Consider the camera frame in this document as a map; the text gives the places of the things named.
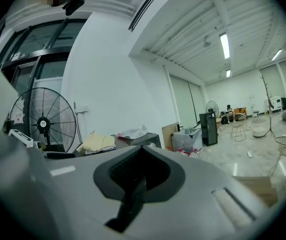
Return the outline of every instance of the chair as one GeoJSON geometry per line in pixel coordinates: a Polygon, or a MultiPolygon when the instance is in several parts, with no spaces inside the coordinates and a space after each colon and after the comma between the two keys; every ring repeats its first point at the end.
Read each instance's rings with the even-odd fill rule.
{"type": "Polygon", "coordinates": [[[231,138],[235,138],[235,142],[240,142],[246,139],[246,134],[245,134],[245,130],[244,130],[244,124],[246,121],[246,115],[245,113],[239,115],[238,117],[235,118],[235,120],[237,120],[237,122],[235,122],[232,128],[232,132],[231,132],[231,138]],[[242,138],[241,140],[237,140],[237,137],[241,137],[244,133],[245,138],[242,138]]]}

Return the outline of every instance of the ceiling light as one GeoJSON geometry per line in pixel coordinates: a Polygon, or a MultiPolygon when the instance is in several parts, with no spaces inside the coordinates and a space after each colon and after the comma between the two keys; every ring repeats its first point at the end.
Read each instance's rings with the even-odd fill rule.
{"type": "Polygon", "coordinates": [[[229,58],[229,46],[228,46],[227,34],[226,33],[220,34],[219,38],[221,39],[221,43],[223,46],[224,57],[225,59],[227,59],[229,58]]]}
{"type": "Polygon", "coordinates": [[[275,54],[275,56],[273,57],[272,61],[276,60],[276,58],[281,54],[281,52],[282,52],[282,49],[279,49],[277,53],[275,54]]]}

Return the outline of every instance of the tiled floor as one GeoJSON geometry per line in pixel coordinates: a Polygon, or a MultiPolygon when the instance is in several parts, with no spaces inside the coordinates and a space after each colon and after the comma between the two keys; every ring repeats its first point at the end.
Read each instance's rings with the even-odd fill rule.
{"type": "MultiPolygon", "coordinates": [[[[257,118],[267,119],[264,127],[268,130],[268,116],[257,118]]],[[[272,186],[276,188],[280,198],[286,195],[286,156],[279,159],[278,144],[270,132],[265,137],[253,137],[251,121],[254,119],[249,118],[245,122],[246,139],[241,142],[230,138],[232,127],[238,124],[237,122],[223,125],[221,131],[218,131],[218,144],[203,146],[202,159],[233,176],[270,176],[272,186]],[[252,158],[248,157],[247,152],[251,152],[252,158]]],[[[286,121],[281,119],[281,112],[272,115],[272,130],[275,136],[286,135],[286,121]]]]}

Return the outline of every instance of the small fan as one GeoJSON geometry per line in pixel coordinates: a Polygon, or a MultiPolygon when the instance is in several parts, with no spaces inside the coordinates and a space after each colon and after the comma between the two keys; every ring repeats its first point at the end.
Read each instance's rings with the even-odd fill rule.
{"type": "Polygon", "coordinates": [[[75,134],[75,115],[68,102],[48,88],[33,88],[16,100],[9,116],[16,129],[44,143],[46,151],[67,152],[75,134]]]}
{"type": "Polygon", "coordinates": [[[214,112],[215,113],[215,117],[218,118],[219,117],[219,110],[218,110],[218,105],[216,102],[214,101],[209,101],[206,104],[206,112],[214,112]]]}

